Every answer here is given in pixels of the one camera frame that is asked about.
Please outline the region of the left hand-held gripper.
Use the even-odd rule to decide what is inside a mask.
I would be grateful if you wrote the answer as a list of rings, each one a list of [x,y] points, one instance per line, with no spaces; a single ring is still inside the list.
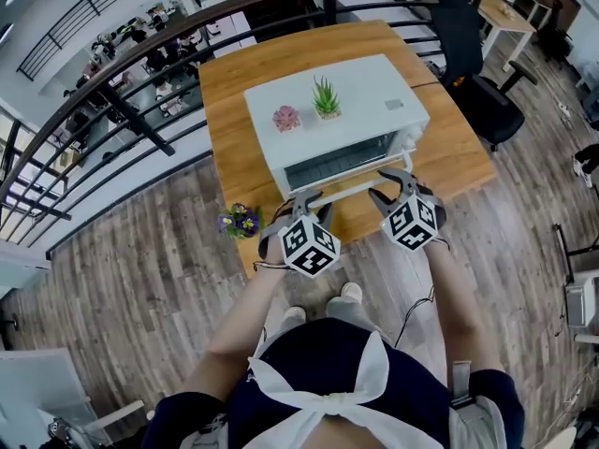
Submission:
[[[330,231],[332,204],[317,213],[309,205],[323,195],[322,191],[303,190],[294,196],[293,211],[280,215],[260,234],[257,264],[264,268],[294,270],[315,278],[340,258],[340,240]],[[270,243],[278,243],[282,254],[268,261]]]

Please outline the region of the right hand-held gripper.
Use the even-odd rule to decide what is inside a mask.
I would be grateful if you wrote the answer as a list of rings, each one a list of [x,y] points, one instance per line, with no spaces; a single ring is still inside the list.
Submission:
[[[379,190],[368,190],[369,197],[383,214],[381,229],[388,239],[409,252],[422,249],[436,239],[446,223],[443,201],[429,188],[416,184],[408,171],[389,167],[379,169],[378,173],[400,187],[394,201]]]

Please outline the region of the white oven door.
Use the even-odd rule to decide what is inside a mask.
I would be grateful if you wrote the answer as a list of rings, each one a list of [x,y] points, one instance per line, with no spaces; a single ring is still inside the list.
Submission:
[[[323,195],[310,204],[315,208],[383,183],[376,172],[380,168],[402,163],[410,171],[419,138],[411,130],[393,131],[276,168],[272,176],[285,199],[307,190],[321,191]]]

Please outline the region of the person's left forearm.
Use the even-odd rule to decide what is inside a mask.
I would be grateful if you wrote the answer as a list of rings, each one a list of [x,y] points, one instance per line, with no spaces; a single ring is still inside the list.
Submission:
[[[246,361],[254,354],[277,287],[282,268],[259,267],[255,277],[221,319],[206,348],[206,359]]]

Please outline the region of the person's right forearm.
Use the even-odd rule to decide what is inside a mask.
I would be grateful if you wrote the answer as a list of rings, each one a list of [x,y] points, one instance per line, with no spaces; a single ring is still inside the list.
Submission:
[[[463,268],[443,242],[427,244],[424,252],[429,263],[447,365],[468,361],[474,371],[502,371],[504,366],[496,341],[484,325],[483,312]]]

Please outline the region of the white toaster oven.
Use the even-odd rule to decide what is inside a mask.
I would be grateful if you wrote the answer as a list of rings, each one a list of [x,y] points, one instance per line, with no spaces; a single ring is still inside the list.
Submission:
[[[314,79],[321,77],[338,95],[340,117],[323,121],[314,109]],[[430,122],[413,89],[384,54],[305,70],[255,86],[243,96],[271,175],[276,168],[393,131],[422,136]],[[283,105],[299,112],[301,126],[281,133],[272,116]]]

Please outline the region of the purple potted flowers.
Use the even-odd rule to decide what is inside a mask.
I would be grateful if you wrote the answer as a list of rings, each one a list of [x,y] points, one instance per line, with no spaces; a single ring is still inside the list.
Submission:
[[[258,235],[263,225],[262,209],[235,203],[218,215],[218,227],[234,239],[250,239]]]

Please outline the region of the pink potted succulent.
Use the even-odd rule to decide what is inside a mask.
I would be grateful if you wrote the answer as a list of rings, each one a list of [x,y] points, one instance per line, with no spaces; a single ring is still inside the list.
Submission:
[[[280,106],[274,111],[272,121],[281,133],[291,131],[301,126],[300,113],[288,105]]]

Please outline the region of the green potted succulent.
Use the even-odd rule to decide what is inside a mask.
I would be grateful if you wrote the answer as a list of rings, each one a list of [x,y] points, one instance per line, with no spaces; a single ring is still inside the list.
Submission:
[[[313,94],[314,109],[323,121],[341,116],[342,112],[338,95],[327,78],[314,79]]]

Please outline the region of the person's grey trousers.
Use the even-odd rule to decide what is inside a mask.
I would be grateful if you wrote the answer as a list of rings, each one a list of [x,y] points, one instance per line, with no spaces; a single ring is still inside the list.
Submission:
[[[383,342],[390,343],[390,339],[383,334],[383,331],[368,318],[362,304],[357,304],[351,299],[345,299],[343,297],[333,297],[329,300],[329,302],[326,305],[325,316],[328,318],[344,321],[350,325],[365,329],[368,332],[377,331],[380,333]],[[278,332],[271,339],[276,340],[277,338],[280,338],[284,335],[284,333],[290,330],[282,330],[280,325]]]

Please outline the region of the navy top white collar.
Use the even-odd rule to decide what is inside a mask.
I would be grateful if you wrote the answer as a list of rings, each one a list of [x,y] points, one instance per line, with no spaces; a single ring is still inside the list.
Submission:
[[[260,360],[277,370],[291,387],[320,396],[350,392],[369,338],[367,330],[345,321],[323,318],[297,326],[275,340]],[[384,394],[369,408],[412,425],[444,448],[450,391],[424,366],[404,352],[385,348],[389,375]],[[524,411],[513,379],[504,372],[484,369],[471,374],[472,396],[494,402],[504,421],[508,449],[520,449]],[[196,431],[209,432],[217,422],[228,424],[229,449],[243,449],[254,437],[284,421],[295,408],[265,396],[246,371],[227,402],[206,394],[185,392],[163,398],[145,433],[142,449],[179,449]]]

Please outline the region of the wooden table white legs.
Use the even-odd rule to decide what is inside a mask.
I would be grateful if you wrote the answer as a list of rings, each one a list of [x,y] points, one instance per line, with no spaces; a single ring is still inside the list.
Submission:
[[[504,62],[503,71],[507,72],[510,62],[518,59],[535,29],[504,0],[481,0],[478,13],[490,28],[489,35],[482,45],[483,59],[486,59],[501,32],[520,34],[517,46]]]

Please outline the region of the white box appliance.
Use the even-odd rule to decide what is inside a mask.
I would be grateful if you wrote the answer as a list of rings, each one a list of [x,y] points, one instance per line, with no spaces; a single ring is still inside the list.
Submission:
[[[565,286],[567,324],[572,328],[588,327],[596,314],[594,278],[574,280]]]

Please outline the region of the light wooden board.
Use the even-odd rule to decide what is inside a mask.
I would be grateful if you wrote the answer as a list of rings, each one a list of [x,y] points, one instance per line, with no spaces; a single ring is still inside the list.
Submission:
[[[575,427],[567,427],[555,435],[545,446],[544,449],[572,449],[577,437]]]

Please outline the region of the thin black metal railing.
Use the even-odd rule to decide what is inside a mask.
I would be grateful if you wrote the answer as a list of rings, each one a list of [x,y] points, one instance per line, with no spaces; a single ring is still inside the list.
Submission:
[[[16,71],[30,81],[88,23],[119,0],[80,0],[54,24],[29,51]]]

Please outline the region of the white desk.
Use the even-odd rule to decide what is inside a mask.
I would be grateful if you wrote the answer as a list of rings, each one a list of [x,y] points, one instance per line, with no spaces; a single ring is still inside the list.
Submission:
[[[0,351],[0,445],[37,449],[49,428],[66,424],[70,449],[112,444],[106,427],[144,408],[137,399],[99,417],[66,348]]]

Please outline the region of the black metal frame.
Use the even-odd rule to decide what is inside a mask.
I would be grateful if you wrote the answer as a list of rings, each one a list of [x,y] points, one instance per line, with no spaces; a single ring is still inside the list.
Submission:
[[[584,255],[587,253],[594,253],[599,251],[599,233],[592,241],[591,245],[582,247],[579,249],[570,250],[568,248],[566,238],[564,236],[562,226],[560,224],[554,224],[552,230],[557,237],[558,247],[562,257],[563,267],[565,271],[565,283],[571,283],[575,280],[574,271],[572,267],[572,258],[575,256]]]

